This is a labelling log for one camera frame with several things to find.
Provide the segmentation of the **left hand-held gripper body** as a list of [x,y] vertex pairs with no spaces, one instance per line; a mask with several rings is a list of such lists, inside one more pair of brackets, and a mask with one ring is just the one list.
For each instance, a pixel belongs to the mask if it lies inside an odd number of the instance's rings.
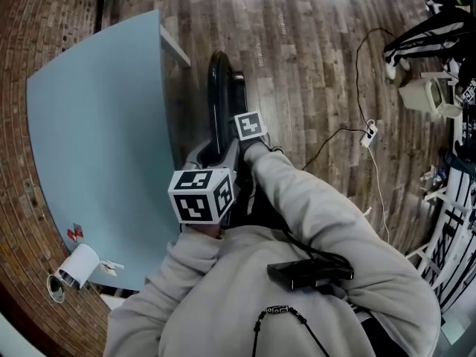
[[181,224],[216,225],[235,201],[228,168],[175,171],[168,194]]

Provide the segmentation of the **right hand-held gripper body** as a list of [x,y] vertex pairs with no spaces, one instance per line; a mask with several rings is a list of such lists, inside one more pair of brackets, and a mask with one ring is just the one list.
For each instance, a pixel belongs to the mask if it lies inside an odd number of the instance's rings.
[[226,141],[228,143],[232,142],[233,139],[250,141],[262,138],[267,133],[268,130],[260,111],[244,112],[229,117]]

